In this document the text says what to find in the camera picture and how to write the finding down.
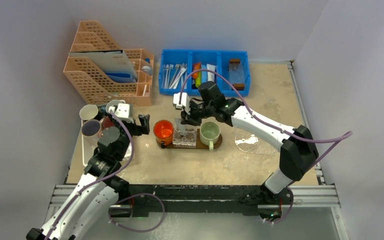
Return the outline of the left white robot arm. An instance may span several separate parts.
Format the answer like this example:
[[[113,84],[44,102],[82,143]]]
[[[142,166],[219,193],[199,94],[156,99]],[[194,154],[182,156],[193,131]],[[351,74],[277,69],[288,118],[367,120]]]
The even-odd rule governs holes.
[[[40,228],[32,228],[28,240],[81,240],[97,218],[112,204],[129,199],[129,183],[118,177],[121,161],[132,137],[150,133],[150,115],[138,115],[140,124],[109,116],[113,126],[103,129],[93,156],[73,192],[59,210]]]

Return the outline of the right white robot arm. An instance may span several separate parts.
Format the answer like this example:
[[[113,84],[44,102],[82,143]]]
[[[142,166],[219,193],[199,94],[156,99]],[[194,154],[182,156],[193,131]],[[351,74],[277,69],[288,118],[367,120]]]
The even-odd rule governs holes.
[[[298,182],[312,168],[319,157],[310,130],[297,128],[269,119],[252,110],[236,98],[226,98],[214,82],[202,84],[199,102],[186,93],[176,93],[173,106],[181,111],[181,122],[200,126],[203,119],[215,118],[220,123],[245,130],[264,140],[280,153],[279,167],[261,186],[260,196],[268,204],[280,198],[281,191],[292,182]]]

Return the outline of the clear glass toothbrush holder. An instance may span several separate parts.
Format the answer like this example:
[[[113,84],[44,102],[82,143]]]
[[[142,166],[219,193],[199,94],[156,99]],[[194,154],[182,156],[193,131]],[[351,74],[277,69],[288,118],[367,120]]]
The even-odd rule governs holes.
[[[197,134],[198,129],[194,126],[187,126],[184,131],[175,127],[172,143],[179,148],[193,149],[197,146]]]

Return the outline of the light green ceramic mug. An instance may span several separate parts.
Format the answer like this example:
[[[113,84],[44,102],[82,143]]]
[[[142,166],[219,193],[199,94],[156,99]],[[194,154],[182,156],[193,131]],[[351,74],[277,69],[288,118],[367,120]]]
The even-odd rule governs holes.
[[[221,135],[219,125],[213,121],[205,122],[200,127],[199,139],[210,151],[215,149]]]

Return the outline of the orange translucent cup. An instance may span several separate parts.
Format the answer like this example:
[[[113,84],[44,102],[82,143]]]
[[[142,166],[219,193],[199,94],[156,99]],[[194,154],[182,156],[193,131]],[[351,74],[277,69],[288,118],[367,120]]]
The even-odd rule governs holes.
[[[173,142],[174,126],[169,120],[159,120],[153,127],[153,133],[156,140],[168,145]]]

